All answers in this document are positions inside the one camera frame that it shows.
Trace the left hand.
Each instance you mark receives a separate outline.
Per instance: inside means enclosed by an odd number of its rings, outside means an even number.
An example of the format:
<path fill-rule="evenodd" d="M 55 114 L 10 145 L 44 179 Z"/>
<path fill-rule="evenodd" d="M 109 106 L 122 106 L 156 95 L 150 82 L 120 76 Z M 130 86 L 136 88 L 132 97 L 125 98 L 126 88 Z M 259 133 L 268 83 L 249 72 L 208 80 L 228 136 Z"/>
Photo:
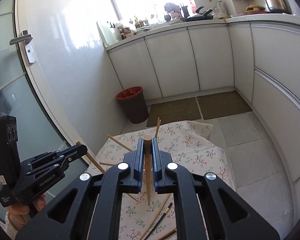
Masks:
<path fill-rule="evenodd" d="M 38 212 L 44 209 L 47 205 L 45 198 L 46 194 L 43 194 L 33 202 L 33 205 Z M 6 225 L 11 228 L 14 228 L 15 230 L 20 230 L 26 224 L 26 221 L 23 218 L 23 216 L 27 215 L 29 212 L 30 209 L 27 205 L 20 205 L 16 203 L 8 206 L 7 213 L 5 216 Z"/>

